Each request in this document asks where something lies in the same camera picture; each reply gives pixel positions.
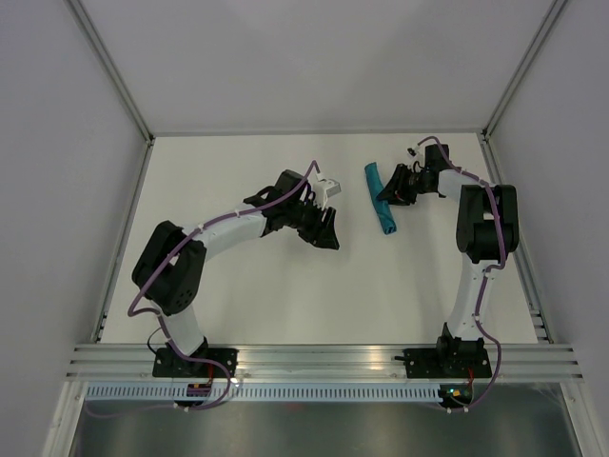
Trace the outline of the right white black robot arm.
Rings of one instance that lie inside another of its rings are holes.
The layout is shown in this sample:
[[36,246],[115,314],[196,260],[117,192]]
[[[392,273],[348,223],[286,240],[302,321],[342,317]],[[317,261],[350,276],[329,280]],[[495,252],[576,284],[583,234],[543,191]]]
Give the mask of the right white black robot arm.
[[396,224],[393,206],[411,206],[418,196],[435,193],[458,205],[456,245],[462,274],[455,305],[433,348],[407,349],[399,356],[409,379],[489,379],[491,368],[484,329],[489,292],[507,258],[520,243],[518,197],[511,185],[491,184],[456,166],[448,145],[428,136],[408,149],[387,183],[375,165],[365,167],[366,183],[383,232]]

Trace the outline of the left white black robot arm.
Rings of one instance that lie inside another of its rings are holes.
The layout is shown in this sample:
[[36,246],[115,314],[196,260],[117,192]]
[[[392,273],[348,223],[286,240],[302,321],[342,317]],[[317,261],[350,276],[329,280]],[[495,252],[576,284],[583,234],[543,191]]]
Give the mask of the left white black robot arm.
[[287,169],[275,184],[230,212],[190,228],[164,221],[154,229],[131,280],[139,289],[136,297],[150,301],[148,312],[158,320],[174,365],[185,376],[199,376],[207,366],[208,342],[193,309],[205,263],[284,228],[314,248],[339,249],[336,210],[328,200],[340,191],[337,181],[315,169],[305,175]]

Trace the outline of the teal cloth napkin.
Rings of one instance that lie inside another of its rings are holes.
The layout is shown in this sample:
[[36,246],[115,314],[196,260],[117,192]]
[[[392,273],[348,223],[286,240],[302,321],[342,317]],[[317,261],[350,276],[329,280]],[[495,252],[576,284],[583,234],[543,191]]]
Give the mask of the teal cloth napkin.
[[368,192],[373,209],[377,215],[380,226],[384,235],[390,235],[396,232],[397,225],[386,201],[378,199],[383,190],[383,183],[378,173],[376,162],[367,164],[364,167],[364,176],[367,184]]

